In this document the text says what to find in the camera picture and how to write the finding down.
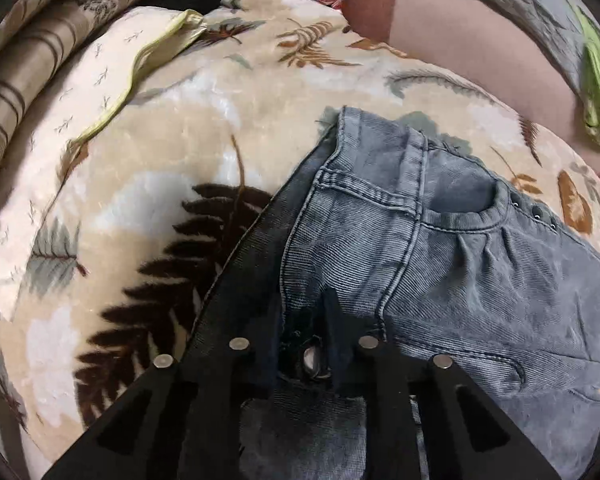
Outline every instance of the leaf-patterned blanket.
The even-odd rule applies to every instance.
[[[153,356],[182,354],[237,241],[343,105],[480,157],[600,250],[593,171],[475,84],[311,0],[224,0],[206,20],[81,147],[0,320],[4,381],[50,459]]]

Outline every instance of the metal rivet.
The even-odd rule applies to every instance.
[[[320,373],[320,349],[309,346],[302,355],[302,366],[309,377],[315,378]]]
[[[156,368],[169,368],[173,364],[173,357],[169,354],[160,354],[154,359]]]
[[[249,348],[249,340],[243,337],[234,337],[229,341],[229,348],[231,350],[246,350]]]
[[[367,350],[372,350],[378,346],[378,339],[372,335],[363,335],[358,339],[358,344]]]
[[[449,368],[454,363],[454,360],[446,354],[438,354],[433,357],[433,364],[438,368]]]

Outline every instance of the jeans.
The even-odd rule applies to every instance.
[[[542,203],[476,158],[344,108],[243,238],[192,345],[211,351],[271,301],[297,332],[327,287],[405,354],[451,355],[563,478],[582,474],[600,436],[600,254]],[[359,399],[286,376],[243,410],[241,468],[357,480],[364,420]]]

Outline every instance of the yellow trim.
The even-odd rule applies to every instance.
[[[184,34],[181,38],[177,38],[177,41],[166,41],[184,27],[190,28],[189,34]],[[193,43],[205,30],[206,23],[204,17],[200,13],[190,9],[184,10],[169,22],[166,30],[159,38],[146,44],[138,51],[132,65],[129,83],[126,86],[126,89],[123,90],[122,94],[120,94],[113,105],[105,110],[94,124],[84,130],[79,136],[75,137],[75,139],[68,142],[67,149],[62,156],[60,173],[58,175],[62,182],[66,176],[69,164],[74,160],[80,147],[88,140],[93,139],[113,116],[120,111],[120,108],[124,105],[126,98],[129,96],[138,80],[142,79],[151,72],[151,70],[154,70],[173,59],[177,54]]]

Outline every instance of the front pocket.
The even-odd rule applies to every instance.
[[[394,336],[394,339],[404,354],[417,359],[428,360],[436,354],[451,356],[491,397],[499,399],[515,397],[525,383],[525,371],[514,359],[487,352],[471,351],[455,345],[446,344],[446,348],[443,348],[401,336]]]

